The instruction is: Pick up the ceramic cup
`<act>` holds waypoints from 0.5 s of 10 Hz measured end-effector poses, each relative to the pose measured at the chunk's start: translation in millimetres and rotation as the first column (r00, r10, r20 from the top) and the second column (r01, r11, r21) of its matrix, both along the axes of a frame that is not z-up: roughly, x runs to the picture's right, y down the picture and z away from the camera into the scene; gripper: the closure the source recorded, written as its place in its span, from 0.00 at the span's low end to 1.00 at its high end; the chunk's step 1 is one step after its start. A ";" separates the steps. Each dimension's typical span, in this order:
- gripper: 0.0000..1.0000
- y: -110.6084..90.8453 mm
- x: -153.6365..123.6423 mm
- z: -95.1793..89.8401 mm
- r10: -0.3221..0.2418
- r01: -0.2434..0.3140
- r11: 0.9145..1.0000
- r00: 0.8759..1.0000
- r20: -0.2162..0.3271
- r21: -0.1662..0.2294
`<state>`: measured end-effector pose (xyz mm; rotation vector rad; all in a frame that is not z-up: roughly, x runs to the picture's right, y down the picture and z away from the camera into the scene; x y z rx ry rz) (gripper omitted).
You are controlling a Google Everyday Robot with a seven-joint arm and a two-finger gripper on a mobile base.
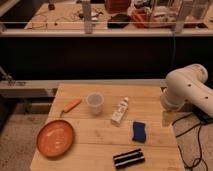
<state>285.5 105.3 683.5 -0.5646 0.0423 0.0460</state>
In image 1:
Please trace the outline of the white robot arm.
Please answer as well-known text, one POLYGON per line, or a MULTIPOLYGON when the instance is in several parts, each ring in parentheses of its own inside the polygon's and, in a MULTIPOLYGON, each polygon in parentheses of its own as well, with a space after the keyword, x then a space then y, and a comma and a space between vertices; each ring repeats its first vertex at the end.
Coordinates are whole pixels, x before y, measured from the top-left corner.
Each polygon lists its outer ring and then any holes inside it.
POLYGON ((208 71, 201 64, 175 69, 166 76, 160 101, 167 111, 180 110, 189 101, 213 118, 213 89, 207 87, 208 71))

